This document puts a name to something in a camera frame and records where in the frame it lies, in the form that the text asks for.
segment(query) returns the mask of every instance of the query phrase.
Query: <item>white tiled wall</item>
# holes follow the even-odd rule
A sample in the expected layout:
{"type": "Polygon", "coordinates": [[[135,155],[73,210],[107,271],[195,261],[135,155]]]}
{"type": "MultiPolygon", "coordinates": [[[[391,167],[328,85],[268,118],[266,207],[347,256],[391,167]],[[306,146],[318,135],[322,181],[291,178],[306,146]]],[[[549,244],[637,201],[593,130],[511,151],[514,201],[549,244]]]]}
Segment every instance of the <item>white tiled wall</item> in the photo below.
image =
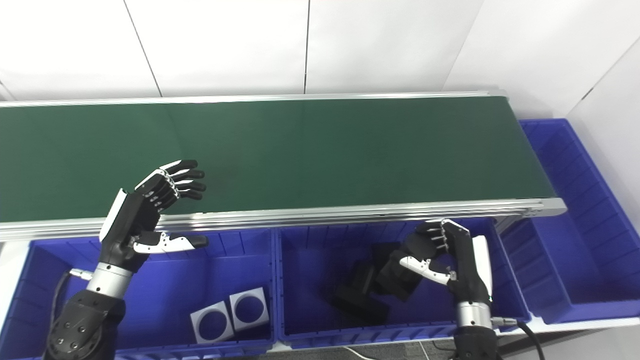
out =
{"type": "Polygon", "coordinates": [[[440,91],[482,0],[312,0],[307,93],[440,91]]]}
{"type": "Polygon", "coordinates": [[[563,117],[640,37],[633,0],[485,0],[446,90],[507,90],[520,118],[563,117]]]}
{"type": "Polygon", "coordinates": [[[640,232],[640,40],[567,118],[640,232]]]}
{"type": "Polygon", "coordinates": [[[1,0],[0,81],[18,100],[159,95],[121,1],[1,0]]]}
{"type": "Polygon", "coordinates": [[[0,97],[502,88],[519,117],[565,116],[639,15],[633,0],[0,0],[0,97]]]}
{"type": "Polygon", "coordinates": [[[306,1],[127,4],[163,96],[304,91],[306,1]]]}

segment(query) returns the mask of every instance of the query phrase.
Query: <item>gray carpet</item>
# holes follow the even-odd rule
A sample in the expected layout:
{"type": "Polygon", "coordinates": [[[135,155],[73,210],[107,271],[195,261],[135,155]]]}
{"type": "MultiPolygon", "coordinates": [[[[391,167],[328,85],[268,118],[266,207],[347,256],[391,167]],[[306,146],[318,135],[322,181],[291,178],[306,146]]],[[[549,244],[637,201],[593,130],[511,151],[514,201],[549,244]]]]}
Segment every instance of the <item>gray carpet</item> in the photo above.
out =
{"type": "MultiPolygon", "coordinates": [[[[418,341],[381,345],[357,345],[351,347],[359,354],[375,360],[448,360],[453,348],[453,340],[418,341]]],[[[360,358],[345,348],[319,348],[270,352],[260,356],[237,357],[238,360],[359,360],[360,358]]]]}

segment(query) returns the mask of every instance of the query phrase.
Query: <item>black plastic part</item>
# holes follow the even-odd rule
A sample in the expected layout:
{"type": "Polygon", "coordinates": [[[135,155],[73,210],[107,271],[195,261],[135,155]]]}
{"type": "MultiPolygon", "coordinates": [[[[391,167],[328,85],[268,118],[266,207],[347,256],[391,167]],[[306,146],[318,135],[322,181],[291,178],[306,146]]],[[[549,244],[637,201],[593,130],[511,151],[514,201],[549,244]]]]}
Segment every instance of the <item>black plastic part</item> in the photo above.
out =
{"type": "Polygon", "coordinates": [[[194,248],[200,248],[200,247],[206,247],[209,246],[209,239],[204,236],[204,235],[182,235],[182,234],[176,234],[176,233],[172,233],[171,235],[169,235],[169,240],[173,240],[173,239],[177,239],[177,238],[181,238],[181,237],[185,237],[187,238],[187,240],[189,240],[189,243],[192,244],[192,246],[194,248]]]}
{"type": "Polygon", "coordinates": [[[141,194],[128,193],[109,232],[102,239],[99,261],[130,272],[138,272],[149,257],[138,254],[131,246],[131,237],[143,231],[153,231],[160,214],[141,194]]]}
{"type": "Polygon", "coordinates": [[[47,337],[45,360],[112,360],[125,303],[89,290],[65,304],[47,337]]]}
{"type": "Polygon", "coordinates": [[[453,334],[461,360],[495,360],[498,337],[495,331],[480,326],[458,327],[453,334]]]}
{"type": "Polygon", "coordinates": [[[405,256],[407,254],[400,250],[393,251],[376,277],[376,282],[383,289],[402,301],[409,299],[422,280],[422,276],[400,265],[400,259],[405,256]]]}
{"type": "Polygon", "coordinates": [[[349,282],[338,286],[331,304],[368,325],[384,324],[387,321],[389,307],[369,296],[375,277],[373,264],[357,262],[349,282]]]}

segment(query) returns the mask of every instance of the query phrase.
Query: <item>blue plastic bin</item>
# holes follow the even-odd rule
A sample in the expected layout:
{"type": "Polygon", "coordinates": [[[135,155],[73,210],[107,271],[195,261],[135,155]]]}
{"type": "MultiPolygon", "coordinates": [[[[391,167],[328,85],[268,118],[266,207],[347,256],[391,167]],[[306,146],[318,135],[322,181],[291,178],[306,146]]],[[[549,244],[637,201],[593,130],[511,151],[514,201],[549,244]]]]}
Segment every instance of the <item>blue plastic bin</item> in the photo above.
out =
{"type": "MultiPolygon", "coordinates": [[[[118,327],[117,359],[207,359],[262,354],[272,347],[273,321],[221,343],[195,343],[189,314],[222,300],[228,307],[233,293],[262,287],[271,319],[275,309],[274,232],[252,229],[205,234],[210,243],[207,248],[151,255],[132,278],[125,295],[127,313],[118,327]]],[[[72,267],[93,270],[99,248],[96,238],[31,244],[0,334],[0,359],[40,358],[58,279],[72,267]]],[[[65,300],[84,287],[86,281],[71,278],[65,300]]],[[[211,321],[203,320],[200,330],[215,338],[222,324],[211,321]]]]}
{"type": "Polygon", "coordinates": [[[640,241],[565,119],[522,127],[568,212],[503,234],[529,309],[547,323],[640,315],[640,241]]]}
{"type": "MultiPolygon", "coordinates": [[[[279,232],[278,339],[294,348],[450,336],[454,300],[445,286],[424,279],[405,303],[374,295],[390,306],[387,324],[354,327],[329,304],[356,260],[371,258],[371,244],[403,240],[419,222],[292,227],[279,232]]],[[[460,220],[488,239],[493,268],[493,313],[528,321],[529,312],[490,219],[460,220]]]]}

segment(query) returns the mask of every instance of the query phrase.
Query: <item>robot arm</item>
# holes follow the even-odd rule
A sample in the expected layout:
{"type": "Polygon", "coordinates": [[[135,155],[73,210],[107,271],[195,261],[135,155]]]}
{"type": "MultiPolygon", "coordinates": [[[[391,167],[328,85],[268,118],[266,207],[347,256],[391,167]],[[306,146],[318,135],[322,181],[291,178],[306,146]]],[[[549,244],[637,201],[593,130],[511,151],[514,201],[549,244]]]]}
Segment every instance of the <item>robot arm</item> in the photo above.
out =
{"type": "Polygon", "coordinates": [[[160,212],[183,197],[199,200],[206,186],[195,160],[164,165],[135,187],[120,189],[100,230],[100,257],[85,290],[76,293],[55,319],[44,359],[111,360],[117,326],[125,314],[123,297],[133,274],[149,254],[192,250],[208,245],[205,236],[155,232],[160,212]]]}
{"type": "Polygon", "coordinates": [[[495,359],[497,337],[491,319],[492,275],[484,236],[471,237],[468,229],[448,219],[425,222],[404,241],[406,257],[400,265],[446,285],[454,295],[458,328],[454,342],[460,358],[495,359]],[[457,271],[436,262],[449,253],[457,271]]]}

